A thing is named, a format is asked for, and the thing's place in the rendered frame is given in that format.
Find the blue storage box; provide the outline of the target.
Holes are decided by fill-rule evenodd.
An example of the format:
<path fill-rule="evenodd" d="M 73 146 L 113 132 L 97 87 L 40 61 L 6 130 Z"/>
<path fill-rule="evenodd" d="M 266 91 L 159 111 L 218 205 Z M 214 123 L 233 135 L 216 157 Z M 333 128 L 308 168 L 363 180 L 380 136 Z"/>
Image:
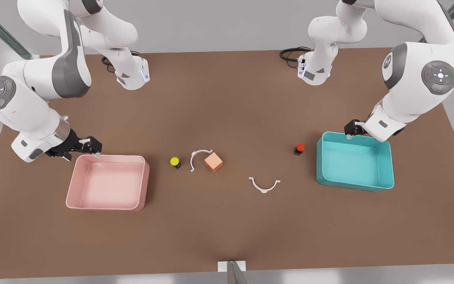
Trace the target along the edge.
<path fill-rule="evenodd" d="M 316 179 L 321 185 L 381 192 L 394 187 L 391 145 L 370 136 L 324 132 L 317 142 Z"/>

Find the orange cube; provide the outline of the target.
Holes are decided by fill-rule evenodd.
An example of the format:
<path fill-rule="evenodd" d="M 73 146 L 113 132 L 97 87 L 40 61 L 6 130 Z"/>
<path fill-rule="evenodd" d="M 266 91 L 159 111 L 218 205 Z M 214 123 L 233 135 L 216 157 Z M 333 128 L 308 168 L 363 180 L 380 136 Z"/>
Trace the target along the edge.
<path fill-rule="evenodd" d="M 207 165 L 207 167 L 209 167 L 209 169 L 215 173 L 216 171 L 218 171 L 218 169 L 220 169 L 223 165 L 223 161 L 221 160 L 221 158 L 215 153 L 215 152 L 212 152 L 205 160 L 204 160 L 205 164 Z"/>

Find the pink storage box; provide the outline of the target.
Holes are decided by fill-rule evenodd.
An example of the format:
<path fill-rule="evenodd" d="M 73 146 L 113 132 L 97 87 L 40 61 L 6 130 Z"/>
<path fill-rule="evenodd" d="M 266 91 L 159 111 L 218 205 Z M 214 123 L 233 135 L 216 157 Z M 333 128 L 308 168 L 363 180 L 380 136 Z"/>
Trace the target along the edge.
<path fill-rule="evenodd" d="M 77 158 L 65 204 L 70 209 L 141 211 L 150 165 L 141 156 L 81 155 Z"/>

